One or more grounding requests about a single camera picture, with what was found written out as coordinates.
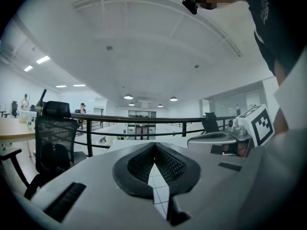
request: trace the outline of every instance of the person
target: person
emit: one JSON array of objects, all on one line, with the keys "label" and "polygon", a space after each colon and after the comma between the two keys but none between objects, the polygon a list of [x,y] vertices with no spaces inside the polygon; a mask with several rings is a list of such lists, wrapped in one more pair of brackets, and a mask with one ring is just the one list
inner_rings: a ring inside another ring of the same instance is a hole
[{"label": "person", "polygon": [[[239,0],[195,0],[205,9],[216,9],[219,3]],[[305,0],[241,0],[249,4],[255,23],[254,37],[262,57],[280,86],[299,59],[307,44],[307,32],[303,22],[306,13]],[[275,133],[288,130],[281,111],[274,121]]]},{"label": "person", "polygon": [[81,103],[81,105],[80,105],[80,113],[86,113],[86,109],[85,109],[85,105],[84,105],[84,103]]},{"label": "person", "polygon": [[29,102],[28,102],[27,97],[28,97],[28,95],[25,94],[24,98],[21,101],[21,108],[20,109],[23,110],[23,111],[28,111]]}]

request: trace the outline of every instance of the white floor tile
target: white floor tile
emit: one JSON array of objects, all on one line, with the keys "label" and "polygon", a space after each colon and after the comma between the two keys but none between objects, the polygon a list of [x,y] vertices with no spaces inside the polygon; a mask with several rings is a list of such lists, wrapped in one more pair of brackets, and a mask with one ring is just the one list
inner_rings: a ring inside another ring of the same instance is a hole
[{"label": "white floor tile", "polygon": [[155,187],[162,187],[162,186],[167,186],[167,183],[163,179],[163,176],[154,176],[152,177],[154,181]]},{"label": "white floor tile", "polygon": [[149,176],[157,176],[157,175],[161,175],[161,173],[160,173],[160,171],[158,170],[157,167],[153,167],[152,170],[150,171]]},{"label": "white floor tile", "polygon": [[164,212],[164,210],[163,210],[162,204],[156,204],[156,205],[154,205],[154,206],[155,206],[155,208],[159,211],[159,213],[161,214],[161,216],[162,216],[164,219],[166,219],[166,214],[165,214],[165,212]]},{"label": "white floor tile", "polygon": [[165,214],[167,215],[168,202],[162,203],[162,207],[164,209]]},{"label": "white floor tile", "polygon": [[159,203],[161,203],[161,201],[160,201],[160,198],[159,198],[159,195],[158,195],[158,192],[157,192],[157,189],[153,189],[153,203],[154,204],[159,204]]},{"label": "white floor tile", "polygon": [[159,195],[161,203],[167,202],[169,200],[169,187],[168,186],[159,187],[156,190]]},{"label": "white floor tile", "polygon": [[148,185],[151,186],[152,188],[155,188],[153,177],[149,177]]}]

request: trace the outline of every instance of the ceiling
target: ceiling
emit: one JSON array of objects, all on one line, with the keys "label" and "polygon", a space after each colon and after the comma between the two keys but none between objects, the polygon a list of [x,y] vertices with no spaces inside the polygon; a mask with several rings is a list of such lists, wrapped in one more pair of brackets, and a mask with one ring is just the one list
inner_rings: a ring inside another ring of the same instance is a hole
[{"label": "ceiling", "polygon": [[[120,106],[129,93],[170,107],[208,96],[206,82],[242,58],[260,58],[245,3],[192,16],[181,1],[28,0],[1,41],[17,69],[31,64],[26,74],[51,88],[84,83]],[[51,60],[36,64],[44,55]]]}]

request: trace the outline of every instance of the box with marker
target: box with marker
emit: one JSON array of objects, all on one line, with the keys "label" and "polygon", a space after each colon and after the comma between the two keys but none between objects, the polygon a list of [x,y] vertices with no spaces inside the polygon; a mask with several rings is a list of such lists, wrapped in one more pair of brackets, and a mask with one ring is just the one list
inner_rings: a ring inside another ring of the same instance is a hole
[{"label": "box with marker", "polygon": [[265,104],[254,106],[237,119],[238,124],[243,125],[253,137],[255,147],[265,145],[275,134],[273,121]]}]

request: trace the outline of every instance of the desk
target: desk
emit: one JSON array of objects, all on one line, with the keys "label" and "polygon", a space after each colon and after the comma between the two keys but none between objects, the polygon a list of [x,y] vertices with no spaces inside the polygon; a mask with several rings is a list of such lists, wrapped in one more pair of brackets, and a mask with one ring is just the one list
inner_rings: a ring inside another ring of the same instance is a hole
[{"label": "desk", "polygon": [[0,118],[0,144],[26,141],[31,157],[28,142],[31,139],[35,139],[34,125],[32,125],[32,128],[28,128],[26,123],[20,123],[17,118]]}]

